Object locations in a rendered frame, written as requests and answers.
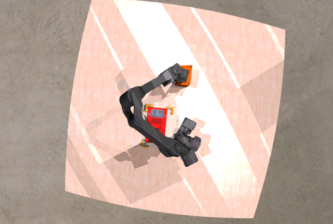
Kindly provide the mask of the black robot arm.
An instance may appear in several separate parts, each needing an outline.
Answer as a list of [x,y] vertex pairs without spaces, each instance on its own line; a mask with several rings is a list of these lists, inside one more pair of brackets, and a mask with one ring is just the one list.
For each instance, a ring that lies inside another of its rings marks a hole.
[[[198,136],[193,138],[189,136],[189,140],[182,131],[174,134],[175,139],[163,135],[143,119],[142,99],[148,92],[161,84],[165,87],[173,81],[186,83],[188,76],[189,70],[181,68],[180,64],[176,63],[161,72],[156,78],[141,86],[128,89],[119,97],[122,111],[127,118],[129,126],[153,142],[165,157],[181,156],[185,167],[189,167],[198,162],[195,152],[198,151],[201,145],[201,138]],[[131,112],[132,106],[134,106],[133,113]]]

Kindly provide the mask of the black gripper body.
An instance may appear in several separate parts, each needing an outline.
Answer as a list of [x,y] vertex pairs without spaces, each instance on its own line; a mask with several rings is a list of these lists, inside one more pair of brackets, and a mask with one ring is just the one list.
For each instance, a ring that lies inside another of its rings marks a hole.
[[181,131],[184,135],[186,135],[188,137],[188,139],[190,140],[190,137],[188,136],[188,131],[189,129],[194,130],[195,126],[196,126],[196,122],[189,119],[189,118],[185,118],[183,123],[182,123],[182,127],[181,127]]

